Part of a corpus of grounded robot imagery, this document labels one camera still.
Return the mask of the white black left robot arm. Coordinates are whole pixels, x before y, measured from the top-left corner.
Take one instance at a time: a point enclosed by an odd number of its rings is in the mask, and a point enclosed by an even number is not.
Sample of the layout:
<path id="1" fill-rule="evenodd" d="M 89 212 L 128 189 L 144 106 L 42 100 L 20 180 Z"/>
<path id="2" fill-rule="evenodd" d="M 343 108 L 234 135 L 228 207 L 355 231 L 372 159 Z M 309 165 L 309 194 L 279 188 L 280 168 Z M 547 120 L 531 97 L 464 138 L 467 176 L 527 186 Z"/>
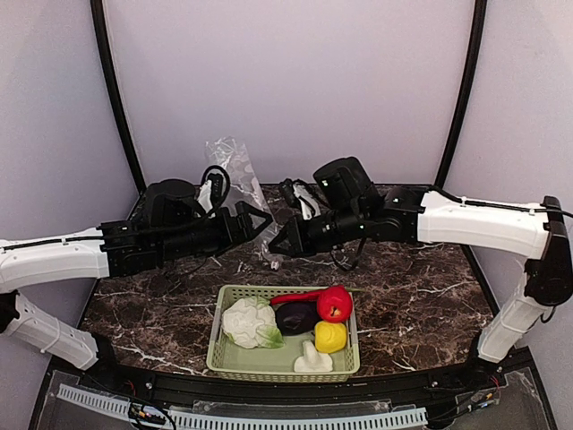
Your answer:
<path id="1" fill-rule="evenodd" d="M 64 236 L 1 243 L 1 332 L 82 371 L 113 366 L 110 341 L 39 309 L 21 288 L 42 283 L 122 278 L 179 258 L 209 258 L 255 239 L 271 223 L 266 211 L 224 202 L 229 182 L 210 174 L 201 189 L 180 179 L 150 185 L 129 219 Z"/>

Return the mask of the white cauliflower toy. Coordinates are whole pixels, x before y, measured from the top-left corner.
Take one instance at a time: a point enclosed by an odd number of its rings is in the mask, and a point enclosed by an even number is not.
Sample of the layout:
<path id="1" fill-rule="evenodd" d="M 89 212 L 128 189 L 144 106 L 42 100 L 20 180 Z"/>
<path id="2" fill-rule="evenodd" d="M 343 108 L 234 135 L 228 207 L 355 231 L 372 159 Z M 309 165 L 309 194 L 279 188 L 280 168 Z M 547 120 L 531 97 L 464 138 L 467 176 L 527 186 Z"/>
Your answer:
<path id="1" fill-rule="evenodd" d="M 221 327 L 227 338 L 241 348 L 276 349 L 285 345 L 275 311 L 263 297 L 235 301 L 222 314 Z"/>

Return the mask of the clear zip top bag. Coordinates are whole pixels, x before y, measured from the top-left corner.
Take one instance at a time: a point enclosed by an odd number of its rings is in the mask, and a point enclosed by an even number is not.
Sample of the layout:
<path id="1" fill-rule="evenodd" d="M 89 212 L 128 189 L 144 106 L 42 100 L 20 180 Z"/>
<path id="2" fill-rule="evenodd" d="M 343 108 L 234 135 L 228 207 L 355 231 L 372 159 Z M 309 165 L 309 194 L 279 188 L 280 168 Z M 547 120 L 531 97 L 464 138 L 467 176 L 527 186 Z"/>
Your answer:
<path id="1" fill-rule="evenodd" d="M 224 203 L 226 207 L 233 211 L 237 202 L 244 201 L 270 215 L 270 224 L 254 239 L 253 243 L 260 257 L 269 264 L 273 271 L 277 271 L 283 258 L 269 251 L 269 242 L 278 233 L 278 224 L 271 214 L 245 143 L 232 136 L 206 142 L 205 157 L 209 165 L 221 166 L 229 175 L 231 185 Z"/>

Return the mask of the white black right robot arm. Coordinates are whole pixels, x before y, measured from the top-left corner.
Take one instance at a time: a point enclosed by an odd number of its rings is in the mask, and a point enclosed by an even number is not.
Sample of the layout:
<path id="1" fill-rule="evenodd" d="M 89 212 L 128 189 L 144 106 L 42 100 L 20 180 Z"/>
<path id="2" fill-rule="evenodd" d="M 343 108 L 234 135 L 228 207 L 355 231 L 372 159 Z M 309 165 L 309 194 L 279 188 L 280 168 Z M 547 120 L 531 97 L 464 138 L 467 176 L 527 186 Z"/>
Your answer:
<path id="1" fill-rule="evenodd" d="M 568 214 L 555 197 L 524 204 L 477 201 L 436 186 L 395 186 L 379 194 L 355 157 L 333 160 L 313 178 L 328 210 L 289 219 L 269 243 L 271 253 L 314 256 L 370 239 L 471 245 L 525 257 L 515 292 L 479 335 L 475 355 L 482 362 L 502 361 L 546 311 L 572 296 Z"/>

